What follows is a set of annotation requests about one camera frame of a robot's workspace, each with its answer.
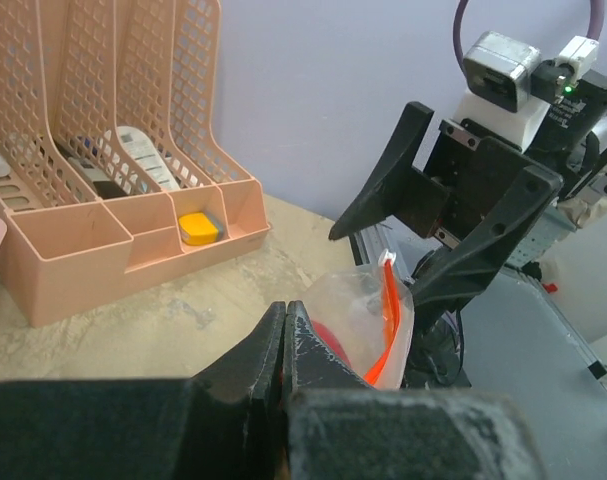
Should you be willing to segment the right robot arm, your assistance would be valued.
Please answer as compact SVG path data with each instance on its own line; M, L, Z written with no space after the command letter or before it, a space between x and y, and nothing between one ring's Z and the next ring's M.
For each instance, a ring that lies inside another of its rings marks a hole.
M484 292L554 200L563 201L607 164L593 129L607 113L607 77L590 70L548 108L532 144L519 147L496 127L444 120L423 169L413 162L432 110L404 107L362 190L332 227L338 240L396 217L444 245L416 274L418 310L455 310Z

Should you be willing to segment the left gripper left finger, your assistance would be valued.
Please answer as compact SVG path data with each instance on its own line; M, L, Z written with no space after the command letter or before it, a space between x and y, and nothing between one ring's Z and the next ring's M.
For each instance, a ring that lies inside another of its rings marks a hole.
M286 306L190 378L0 382L0 479L271 479Z

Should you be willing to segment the clear zip bag mixed fruit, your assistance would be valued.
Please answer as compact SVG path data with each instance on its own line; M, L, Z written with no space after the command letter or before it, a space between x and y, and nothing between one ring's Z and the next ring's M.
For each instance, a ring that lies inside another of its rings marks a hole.
M396 254L372 264L327 273L303 294L310 320L327 326L351 369L379 390L401 387L414 330L414 302L395 274Z

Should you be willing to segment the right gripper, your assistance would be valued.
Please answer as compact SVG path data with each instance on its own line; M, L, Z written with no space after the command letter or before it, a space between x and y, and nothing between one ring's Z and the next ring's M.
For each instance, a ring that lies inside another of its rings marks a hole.
M432 117L422 103L406 104L379 161L329 238L342 239L390 216L422 238L443 230L460 243L424 257L413 299L417 310L452 310L487 289L563 180L472 121L443 120L419 170L413 162Z

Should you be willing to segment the fake red yellow mango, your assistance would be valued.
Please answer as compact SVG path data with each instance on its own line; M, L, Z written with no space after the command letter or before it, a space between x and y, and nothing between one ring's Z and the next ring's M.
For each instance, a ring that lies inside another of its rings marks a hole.
M338 356L338 358L348 367L351 367L351 362L342 347L337 337L324 324L315 320L311 321L315 334L329 347L329 349Z

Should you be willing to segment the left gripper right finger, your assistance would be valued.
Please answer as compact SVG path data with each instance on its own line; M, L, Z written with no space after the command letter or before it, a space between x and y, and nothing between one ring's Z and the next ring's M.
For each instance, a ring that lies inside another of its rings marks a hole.
M472 389L376 390L312 328L285 317L283 388L294 479L544 479L527 422Z

